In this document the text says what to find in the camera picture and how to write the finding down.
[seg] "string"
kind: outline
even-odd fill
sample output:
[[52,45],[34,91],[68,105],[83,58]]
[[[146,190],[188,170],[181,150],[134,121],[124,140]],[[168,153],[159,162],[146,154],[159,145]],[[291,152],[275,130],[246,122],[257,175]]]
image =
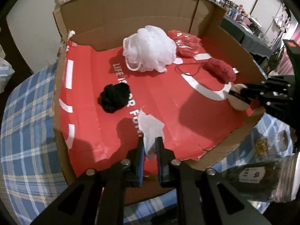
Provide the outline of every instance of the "string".
[[[198,67],[198,69],[197,69],[197,72],[196,73],[194,73],[194,74],[188,74],[188,73],[184,73],[184,72],[182,72],[182,70],[179,68],[179,66],[182,66],[182,65],[197,65],[197,64],[199,64],[199,67]],[[176,67],[175,67],[175,71],[177,72],[177,73],[180,73],[180,74],[183,74],[183,75],[187,75],[187,76],[195,76],[196,74],[198,74],[199,73],[199,71],[200,71],[200,69],[203,67],[203,64],[204,63],[185,63],[185,64],[178,64],[178,65],[176,65]]]

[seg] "jar label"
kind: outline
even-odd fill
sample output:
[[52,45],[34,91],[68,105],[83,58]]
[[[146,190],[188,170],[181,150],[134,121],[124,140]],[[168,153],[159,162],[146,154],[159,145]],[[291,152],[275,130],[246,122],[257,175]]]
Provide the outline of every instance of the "jar label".
[[266,174],[265,167],[250,167],[245,168],[239,176],[240,182],[242,183],[253,183],[259,184]]

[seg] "plaid fabric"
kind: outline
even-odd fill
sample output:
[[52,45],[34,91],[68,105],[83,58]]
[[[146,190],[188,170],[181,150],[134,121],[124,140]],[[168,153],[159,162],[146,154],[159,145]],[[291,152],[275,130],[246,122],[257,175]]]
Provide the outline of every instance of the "plaid fabric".
[[56,66],[45,68],[16,87],[3,115],[3,178],[21,224],[30,224],[67,187],[49,116]]
[[[62,175],[54,142],[53,123],[49,116],[56,64],[34,74],[10,95],[4,111],[0,158],[5,187],[20,224],[30,224],[48,204],[67,187]],[[213,166],[218,172],[227,168],[260,161],[254,156],[253,145],[263,136],[285,129],[289,136],[290,155],[293,143],[290,128],[265,114],[240,147]],[[153,216],[176,204],[176,191],[140,202],[124,209],[124,223],[151,224]],[[268,203],[261,203],[263,213]]]

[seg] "plastic bag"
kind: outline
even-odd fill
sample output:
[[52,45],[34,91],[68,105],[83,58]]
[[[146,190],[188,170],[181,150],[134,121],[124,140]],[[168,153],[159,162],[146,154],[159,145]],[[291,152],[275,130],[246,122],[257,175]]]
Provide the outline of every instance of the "plastic bag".
[[163,73],[176,59],[176,45],[161,28],[147,25],[123,40],[123,56],[131,71]]
[[184,57],[194,57],[200,53],[201,39],[195,35],[171,30],[167,33],[177,46],[177,53]]
[[3,58],[0,58],[0,93],[4,91],[7,82],[14,72],[11,65]]
[[0,45],[0,58],[5,58],[5,52],[1,45]]

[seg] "black yarn ball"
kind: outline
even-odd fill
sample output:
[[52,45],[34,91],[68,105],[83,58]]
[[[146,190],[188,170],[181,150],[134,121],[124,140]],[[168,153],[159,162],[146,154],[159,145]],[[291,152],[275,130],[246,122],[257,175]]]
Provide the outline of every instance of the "black yarn ball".
[[103,110],[107,113],[114,113],[120,110],[127,105],[129,94],[130,88],[126,83],[105,86],[104,91],[100,94]]

